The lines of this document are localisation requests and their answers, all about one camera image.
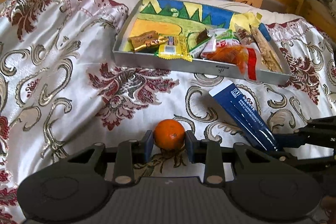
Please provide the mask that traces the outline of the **blue white paper packet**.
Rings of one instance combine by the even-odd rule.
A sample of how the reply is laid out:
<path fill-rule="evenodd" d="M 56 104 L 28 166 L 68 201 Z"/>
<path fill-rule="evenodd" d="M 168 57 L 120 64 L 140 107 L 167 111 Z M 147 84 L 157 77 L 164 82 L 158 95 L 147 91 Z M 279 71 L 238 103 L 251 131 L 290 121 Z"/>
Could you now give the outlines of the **blue white paper packet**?
<path fill-rule="evenodd" d="M 268 126 L 232 81 L 225 80 L 211 89 L 209 94 L 235 121 L 253 147 L 262 151 L 279 150 Z"/>

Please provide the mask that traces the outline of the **small dark brown snack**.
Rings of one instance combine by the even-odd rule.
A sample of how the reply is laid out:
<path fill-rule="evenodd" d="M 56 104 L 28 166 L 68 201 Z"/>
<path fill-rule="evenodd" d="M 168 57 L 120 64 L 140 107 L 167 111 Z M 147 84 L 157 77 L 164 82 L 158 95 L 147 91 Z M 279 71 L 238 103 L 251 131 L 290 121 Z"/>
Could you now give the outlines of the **small dark brown snack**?
<path fill-rule="evenodd" d="M 197 39 L 196 39 L 196 43 L 200 44 L 209 38 L 210 37 L 208 35 L 208 30 L 205 28 L 203 31 L 199 32 Z"/>

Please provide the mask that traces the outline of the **small orange tangerine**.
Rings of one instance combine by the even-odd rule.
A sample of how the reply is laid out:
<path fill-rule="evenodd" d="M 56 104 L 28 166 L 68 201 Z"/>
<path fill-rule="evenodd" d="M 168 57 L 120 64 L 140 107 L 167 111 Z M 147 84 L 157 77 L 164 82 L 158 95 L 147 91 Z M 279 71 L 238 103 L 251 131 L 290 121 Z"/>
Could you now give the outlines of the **small orange tangerine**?
<path fill-rule="evenodd" d="M 160 149 L 179 150 L 185 142 L 185 128 L 176 120 L 164 119 L 156 125 L 153 137 L 156 146 Z"/>

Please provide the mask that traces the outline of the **grey tray with drawing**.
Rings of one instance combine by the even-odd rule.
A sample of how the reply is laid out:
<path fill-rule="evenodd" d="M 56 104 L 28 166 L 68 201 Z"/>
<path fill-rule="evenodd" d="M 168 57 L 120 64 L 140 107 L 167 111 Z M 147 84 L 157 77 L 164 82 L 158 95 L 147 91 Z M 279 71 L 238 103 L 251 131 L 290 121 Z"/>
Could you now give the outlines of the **grey tray with drawing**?
<path fill-rule="evenodd" d="M 283 85 L 291 72 L 261 15 L 177 0 L 140 0 L 113 46 L 117 65 Z"/>

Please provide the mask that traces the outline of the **orange snack clear bag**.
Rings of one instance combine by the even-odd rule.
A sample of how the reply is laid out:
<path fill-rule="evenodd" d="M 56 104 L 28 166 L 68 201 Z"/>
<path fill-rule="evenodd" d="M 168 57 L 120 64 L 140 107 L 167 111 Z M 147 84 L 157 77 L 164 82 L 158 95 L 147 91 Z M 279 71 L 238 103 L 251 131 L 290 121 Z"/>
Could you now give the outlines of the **orange snack clear bag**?
<path fill-rule="evenodd" d="M 253 48 L 242 45 L 226 46 L 207 53 L 206 59 L 236 65 L 247 79 L 257 80 L 257 53 Z"/>

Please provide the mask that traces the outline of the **floral satin bedspread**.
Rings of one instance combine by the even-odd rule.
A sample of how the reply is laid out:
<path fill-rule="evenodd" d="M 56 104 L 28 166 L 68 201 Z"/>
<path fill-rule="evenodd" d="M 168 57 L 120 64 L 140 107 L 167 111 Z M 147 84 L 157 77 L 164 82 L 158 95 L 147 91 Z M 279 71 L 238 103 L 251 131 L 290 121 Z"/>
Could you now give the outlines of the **floral satin bedspread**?
<path fill-rule="evenodd" d="M 1 223 L 22 223 L 18 185 L 102 141 L 141 139 L 163 119 L 198 139 L 244 138 L 208 91 L 223 76 L 117 67 L 116 35 L 129 8 L 114 0 L 1 4 Z M 292 75 L 284 86 L 230 79 L 274 134 L 335 115 L 333 42 L 304 19 L 266 24 Z"/>

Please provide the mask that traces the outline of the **green vegetable snack packet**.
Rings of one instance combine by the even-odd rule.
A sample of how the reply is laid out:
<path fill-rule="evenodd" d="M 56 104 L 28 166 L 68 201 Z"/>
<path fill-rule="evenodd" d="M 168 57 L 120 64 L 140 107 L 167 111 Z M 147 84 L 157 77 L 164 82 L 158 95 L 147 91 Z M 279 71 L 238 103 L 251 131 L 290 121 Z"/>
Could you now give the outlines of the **green vegetable snack packet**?
<path fill-rule="evenodd" d="M 234 35 L 234 32 L 231 29 L 224 31 L 219 35 L 215 35 L 207 44 L 203 52 L 201 53 L 201 58 L 205 59 L 206 56 L 210 53 L 215 53 L 219 48 L 238 46 L 240 45 L 239 40 Z"/>

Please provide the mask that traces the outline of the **yellow snack bar packet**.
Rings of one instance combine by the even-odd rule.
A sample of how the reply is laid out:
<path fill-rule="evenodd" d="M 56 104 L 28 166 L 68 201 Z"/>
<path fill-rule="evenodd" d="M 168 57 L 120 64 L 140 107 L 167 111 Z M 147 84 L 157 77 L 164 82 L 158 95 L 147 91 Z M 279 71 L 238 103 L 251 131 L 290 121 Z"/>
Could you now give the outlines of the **yellow snack bar packet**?
<path fill-rule="evenodd" d="M 165 60 L 182 59 L 185 61 L 193 61 L 193 57 L 189 54 L 189 46 L 187 38 L 183 35 L 167 36 L 167 42 L 161 44 L 155 52 L 155 56 Z"/>

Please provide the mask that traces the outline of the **gold foil snack pouch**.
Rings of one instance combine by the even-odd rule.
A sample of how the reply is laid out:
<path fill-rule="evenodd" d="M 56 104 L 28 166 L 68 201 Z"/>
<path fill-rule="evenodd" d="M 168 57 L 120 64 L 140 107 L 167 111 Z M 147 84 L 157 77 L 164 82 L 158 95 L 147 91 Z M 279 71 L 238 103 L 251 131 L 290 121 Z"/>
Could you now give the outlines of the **gold foil snack pouch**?
<path fill-rule="evenodd" d="M 157 31 L 148 31 L 138 36 L 131 36 L 128 41 L 131 43 L 134 52 L 140 52 L 165 44 L 169 41 L 169 38 L 160 35 Z"/>

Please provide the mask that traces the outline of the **clear bag mixed nuts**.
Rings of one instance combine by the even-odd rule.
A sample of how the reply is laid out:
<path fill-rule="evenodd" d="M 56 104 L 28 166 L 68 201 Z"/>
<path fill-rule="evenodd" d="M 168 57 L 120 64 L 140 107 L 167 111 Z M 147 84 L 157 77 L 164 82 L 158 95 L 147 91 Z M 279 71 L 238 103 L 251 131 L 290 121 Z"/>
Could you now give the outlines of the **clear bag mixed nuts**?
<path fill-rule="evenodd" d="M 235 23 L 235 36 L 238 38 L 240 44 L 244 46 L 256 45 L 259 49 L 262 63 L 270 71 L 283 73 L 280 59 L 261 31 L 257 27 L 251 25 L 249 26 L 249 29 L 250 31 Z"/>

